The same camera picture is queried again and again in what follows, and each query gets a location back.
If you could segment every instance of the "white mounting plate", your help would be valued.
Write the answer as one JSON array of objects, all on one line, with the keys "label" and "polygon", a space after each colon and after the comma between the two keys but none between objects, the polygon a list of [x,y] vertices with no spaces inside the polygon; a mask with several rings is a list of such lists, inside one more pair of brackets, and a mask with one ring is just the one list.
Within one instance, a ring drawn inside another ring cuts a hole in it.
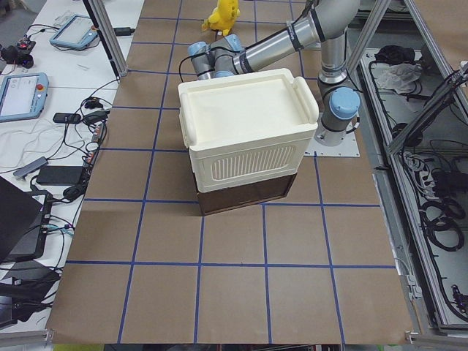
[{"label": "white mounting plate", "polygon": [[310,140],[304,156],[331,156],[331,157],[359,157],[359,147],[354,132],[346,134],[343,142],[338,146],[324,146],[314,138]]}]

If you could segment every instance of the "white plastic bin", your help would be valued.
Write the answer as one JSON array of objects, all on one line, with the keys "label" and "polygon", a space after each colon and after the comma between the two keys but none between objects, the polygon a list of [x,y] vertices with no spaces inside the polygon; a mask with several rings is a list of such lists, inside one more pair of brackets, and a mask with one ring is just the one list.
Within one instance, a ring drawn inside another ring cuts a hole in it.
[{"label": "white plastic bin", "polygon": [[296,173],[317,128],[317,101],[288,69],[182,83],[178,92],[200,192]]}]

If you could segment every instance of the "yellow toy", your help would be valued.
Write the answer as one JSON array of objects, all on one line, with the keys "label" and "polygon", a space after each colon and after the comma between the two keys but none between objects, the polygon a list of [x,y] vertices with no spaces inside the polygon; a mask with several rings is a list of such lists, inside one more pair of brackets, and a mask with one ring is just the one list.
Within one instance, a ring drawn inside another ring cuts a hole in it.
[{"label": "yellow toy", "polygon": [[222,31],[222,35],[227,36],[240,14],[238,0],[218,0],[218,6],[214,8],[208,20],[203,22],[202,30]]}]

